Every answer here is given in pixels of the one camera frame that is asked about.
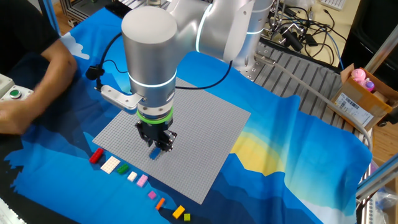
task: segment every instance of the white control box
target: white control box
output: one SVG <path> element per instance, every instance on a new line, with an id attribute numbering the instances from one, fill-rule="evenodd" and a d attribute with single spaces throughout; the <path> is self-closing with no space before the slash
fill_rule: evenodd
<path id="1" fill-rule="evenodd" d="M 4 96 L 12 86 L 14 86 L 14 81 L 0 74 L 0 97 Z"/>
<path id="2" fill-rule="evenodd" d="M 0 102 L 6 100 L 25 100 L 31 94 L 33 94 L 32 90 L 14 85 L 2 96 Z"/>

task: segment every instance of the green ring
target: green ring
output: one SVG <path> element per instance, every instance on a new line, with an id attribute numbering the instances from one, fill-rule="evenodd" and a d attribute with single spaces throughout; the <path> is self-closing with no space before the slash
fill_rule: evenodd
<path id="1" fill-rule="evenodd" d="M 145 118 L 142 114 L 140 114 L 140 112 L 138 110 L 137 110 L 137 116 L 141 121 L 143 121 L 147 124 L 161 124 L 163 122 L 168 121 L 173 116 L 173 111 L 174 111 L 174 107 L 172 106 L 170 113 L 165 118 L 157 119 L 157 120 Z"/>

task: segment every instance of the white lego brick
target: white lego brick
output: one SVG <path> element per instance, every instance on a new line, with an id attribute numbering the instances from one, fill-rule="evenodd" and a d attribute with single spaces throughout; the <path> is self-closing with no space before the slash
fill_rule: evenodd
<path id="1" fill-rule="evenodd" d="M 101 166 L 101 170 L 105 171 L 107 174 L 111 174 L 112 171 L 119 165 L 120 160 L 111 156 L 108 161 Z"/>
<path id="2" fill-rule="evenodd" d="M 127 180 L 130 180 L 131 182 L 133 182 L 136 177 L 137 177 L 137 174 L 135 172 L 131 172 L 131 174 L 127 177 Z"/>

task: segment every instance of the pink lego brick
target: pink lego brick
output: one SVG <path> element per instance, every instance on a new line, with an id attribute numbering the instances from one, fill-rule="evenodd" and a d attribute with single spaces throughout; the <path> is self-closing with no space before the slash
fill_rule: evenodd
<path id="1" fill-rule="evenodd" d="M 138 180 L 137 185 L 142 187 L 144 186 L 145 182 L 147 182 L 148 177 L 146 175 L 142 175 L 141 178 Z"/>
<path id="2" fill-rule="evenodd" d="M 151 192 L 149 192 L 148 196 L 150 199 L 153 200 L 156 197 L 156 193 L 154 191 L 151 191 Z"/>

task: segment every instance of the gray baseplate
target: gray baseplate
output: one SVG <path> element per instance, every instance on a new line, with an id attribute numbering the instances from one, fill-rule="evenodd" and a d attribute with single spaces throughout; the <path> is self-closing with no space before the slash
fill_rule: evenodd
<path id="1" fill-rule="evenodd" d="M 180 79 L 177 85 L 192 86 Z M 154 161 L 136 115 L 120 112 L 93 142 L 202 204 L 250 113 L 204 90 L 176 90 L 174 108 L 174 149 Z"/>

